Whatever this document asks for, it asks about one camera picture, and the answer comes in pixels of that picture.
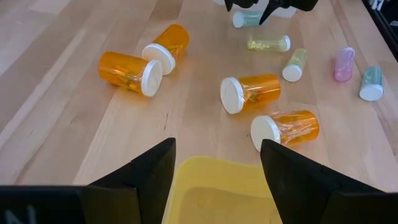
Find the yellow bin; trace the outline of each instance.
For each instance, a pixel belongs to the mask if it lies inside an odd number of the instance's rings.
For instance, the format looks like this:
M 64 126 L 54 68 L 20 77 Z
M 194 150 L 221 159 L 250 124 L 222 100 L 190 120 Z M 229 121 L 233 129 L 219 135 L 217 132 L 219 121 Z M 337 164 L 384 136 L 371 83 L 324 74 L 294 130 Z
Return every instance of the yellow bin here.
M 193 157 L 178 169 L 167 224 L 282 223 L 261 166 Z

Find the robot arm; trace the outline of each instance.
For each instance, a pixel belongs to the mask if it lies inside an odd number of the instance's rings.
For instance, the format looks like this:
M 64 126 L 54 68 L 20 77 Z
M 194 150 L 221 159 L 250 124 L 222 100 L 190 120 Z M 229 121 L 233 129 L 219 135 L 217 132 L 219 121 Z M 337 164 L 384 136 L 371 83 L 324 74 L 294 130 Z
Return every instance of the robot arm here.
M 232 9 L 233 4 L 244 9 L 248 9 L 258 2 L 259 0 L 225 0 L 225 6 L 226 10 L 229 12 Z M 269 0 L 266 10 L 260 19 L 260 25 L 279 7 L 287 9 L 290 6 L 293 6 L 303 11 L 311 11 L 317 2 L 318 0 Z

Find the pink vial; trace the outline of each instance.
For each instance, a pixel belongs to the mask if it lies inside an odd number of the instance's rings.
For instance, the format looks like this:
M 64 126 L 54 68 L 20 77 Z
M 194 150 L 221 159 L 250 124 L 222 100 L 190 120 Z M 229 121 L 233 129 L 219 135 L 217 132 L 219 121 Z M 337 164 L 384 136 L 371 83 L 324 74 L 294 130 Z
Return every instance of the pink vial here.
M 340 50 L 336 59 L 335 80 L 347 82 L 353 76 L 355 50 L 351 47 Z

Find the white bottle cap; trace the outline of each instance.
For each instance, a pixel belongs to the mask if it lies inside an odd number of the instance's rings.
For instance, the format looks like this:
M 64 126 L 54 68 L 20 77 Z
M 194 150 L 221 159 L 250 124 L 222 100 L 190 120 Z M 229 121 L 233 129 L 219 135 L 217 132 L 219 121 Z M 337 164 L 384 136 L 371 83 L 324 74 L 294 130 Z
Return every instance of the white bottle cap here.
M 243 109 L 243 88 L 236 78 L 225 78 L 221 82 L 220 96 L 223 106 L 229 114 L 239 113 Z
M 282 76 L 289 82 L 298 81 L 303 74 L 303 70 L 298 65 L 288 65 L 282 71 Z
M 146 60 L 158 60 L 162 64 L 163 75 L 168 75 L 175 67 L 175 59 L 173 55 L 160 44 L 148 44 L 142 50 L 142 58 Z
M 286 48 L 281 49 L 283 52 L 286 52 L 288 50 L 290 50 L 290 38 L 288 35 L 284 35 L 283 38 L 285 39 L 286 42 Z
M 141 78 L 141 91 L 145 96 L 154 96 L 162 81 L 162 65 L 157 60 L 151 60 L 144 69 Z
M 383 96 L 383 86 L 378 84 L 368 84 L 363 86 L 359 92 L 359 96 L 366 101 L 376 101 Z
M 236 11 L 232 17 L 232 23 L 235 28 L 241 28 L 244 24 L 244 15 L 242 12 Z
M 280 144 L 280 132 L 275 121 L 269 116 L 254 118 L 250 127 L 251 140 L 258 151 L 263 139 L 271 139 Z

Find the blue vial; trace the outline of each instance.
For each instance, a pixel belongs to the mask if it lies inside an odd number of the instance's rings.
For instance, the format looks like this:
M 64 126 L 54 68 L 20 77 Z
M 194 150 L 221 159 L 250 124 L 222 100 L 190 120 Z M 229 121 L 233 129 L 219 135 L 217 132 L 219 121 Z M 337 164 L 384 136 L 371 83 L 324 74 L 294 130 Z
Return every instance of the blue vial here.
M 362 76 L 359 96 L 366 101 L 376 101 L 383 96 L 382 72 L 379 67 L 368 68 Z
M 242 28 L 248 26 L 259 26 L 260 18 L 262 16 L 261 12 L 251 12 L 251 11 L 236 11 L 232 18 L 232 23 L 235 28 Z M 268 19 L 262 24 L 266 25 L 268 23 Z

